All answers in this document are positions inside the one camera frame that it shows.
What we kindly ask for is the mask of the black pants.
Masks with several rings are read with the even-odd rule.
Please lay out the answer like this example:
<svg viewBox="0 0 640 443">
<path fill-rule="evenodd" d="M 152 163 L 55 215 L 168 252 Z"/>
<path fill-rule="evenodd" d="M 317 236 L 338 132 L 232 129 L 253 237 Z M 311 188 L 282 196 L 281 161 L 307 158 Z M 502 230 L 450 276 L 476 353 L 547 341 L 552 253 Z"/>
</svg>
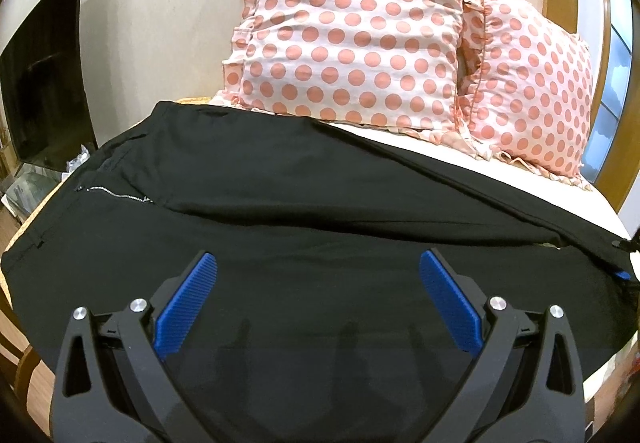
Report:
<svg viewBox="0 0 640 443">
<path fill-rule="evenodd" d="M 217 284 L 167 366 L 209 431 L 403 442 L 470 363 L 420 281 L 432 248 L 514 307 L 563 307 L 585 374 L 636 329 L 630 258 L 605 229 L 316 120 L 206 105 L 160 103 L 105 144 L 2 270 L 54 365 L 73 309 L 121 310 L 207 251 Z"/>
</svg>

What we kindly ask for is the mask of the rear polka dot pillow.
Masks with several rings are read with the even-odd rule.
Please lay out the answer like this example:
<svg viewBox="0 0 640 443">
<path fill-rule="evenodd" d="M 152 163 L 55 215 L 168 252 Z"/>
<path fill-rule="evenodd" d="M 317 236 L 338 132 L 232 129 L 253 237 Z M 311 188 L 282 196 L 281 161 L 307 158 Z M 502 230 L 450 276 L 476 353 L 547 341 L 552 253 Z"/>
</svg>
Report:
<svg viewBox="0 0 640 443">
<path fill-rule="evenodd" d="M 594 77 L 587 45 L 526 0 L 463 0 L 461 135 L 478 157 L 587 186 Z"/>
</svg>

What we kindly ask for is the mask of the polka dot pillow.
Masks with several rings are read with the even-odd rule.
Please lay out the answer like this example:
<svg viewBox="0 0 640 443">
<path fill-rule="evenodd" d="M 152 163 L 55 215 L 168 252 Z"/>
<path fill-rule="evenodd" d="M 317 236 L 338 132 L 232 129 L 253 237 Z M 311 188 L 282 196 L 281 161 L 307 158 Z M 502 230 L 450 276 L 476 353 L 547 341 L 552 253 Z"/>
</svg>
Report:
<svg viewBox="0 0 640 443">
<path fill-rule="evenodd" d="M 466 0 L 243 0 L 216 102 L 478 156 L 458 95 Z"/>
<path fill-rule="evenodd" d="M 463 0 L 461 135 L 478 157 L 587 186 L 594 77 L 587 45 L 526 0 Z"/>
</svg>

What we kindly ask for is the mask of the glass side table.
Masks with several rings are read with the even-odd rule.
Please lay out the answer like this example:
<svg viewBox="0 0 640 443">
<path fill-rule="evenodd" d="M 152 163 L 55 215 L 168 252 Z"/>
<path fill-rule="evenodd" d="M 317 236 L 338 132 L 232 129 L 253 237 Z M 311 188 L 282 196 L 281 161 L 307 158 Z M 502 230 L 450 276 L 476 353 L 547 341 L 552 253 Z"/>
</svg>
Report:
<svg viewBox="0 0 640 443">
<path fill-rule="evenodd" d="M 22 225 L 58 185 L 90 158 L 90 150 L 80 146 L 80 153 L 65 163 L 61 171 L 22 163 L 14 175 L 1 183 L 1 203 Z"/>
</svg>

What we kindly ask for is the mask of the front polka dot pillow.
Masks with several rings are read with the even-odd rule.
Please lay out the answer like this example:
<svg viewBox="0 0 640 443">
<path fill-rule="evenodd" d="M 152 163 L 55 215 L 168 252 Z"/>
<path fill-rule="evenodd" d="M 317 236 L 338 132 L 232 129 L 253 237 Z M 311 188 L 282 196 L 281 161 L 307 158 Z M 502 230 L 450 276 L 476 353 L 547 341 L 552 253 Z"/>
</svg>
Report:
<svg viewBox="0 0 640 443">
<path fill-rule="evenodd" d="M 466 0 L 243 0 L 216 102 L 478 156 L 458 95 Z"/>
</svg>

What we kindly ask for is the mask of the wooden window frame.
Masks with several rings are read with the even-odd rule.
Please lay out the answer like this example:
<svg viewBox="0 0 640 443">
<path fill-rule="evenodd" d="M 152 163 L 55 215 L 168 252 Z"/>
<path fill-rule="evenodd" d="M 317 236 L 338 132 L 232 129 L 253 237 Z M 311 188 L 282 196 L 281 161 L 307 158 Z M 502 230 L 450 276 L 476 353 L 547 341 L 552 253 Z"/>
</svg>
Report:
<svg viewBox="0 0 640 443">
<path fill-rule="evenodd" d="M 542 0 L 591 44 L 598 72 L 582 174 L 620 212 L 639 184 L 639 0 Z"/>
</svg>

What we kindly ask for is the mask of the black wall television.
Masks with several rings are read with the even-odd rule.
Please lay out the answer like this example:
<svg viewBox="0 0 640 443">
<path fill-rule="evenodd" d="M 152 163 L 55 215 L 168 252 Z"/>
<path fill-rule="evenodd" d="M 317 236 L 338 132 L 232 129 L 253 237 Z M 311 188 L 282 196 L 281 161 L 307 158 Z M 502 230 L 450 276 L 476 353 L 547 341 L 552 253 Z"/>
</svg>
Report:
<svg viewBox="0 0 640 443">
<path fill-rule="evenodd" d="M 40 0 L 1 54 L 1 90 L 18 160 L 58 172 L 96 149 L 79 43 L 80 0 Z"/>
</svg>

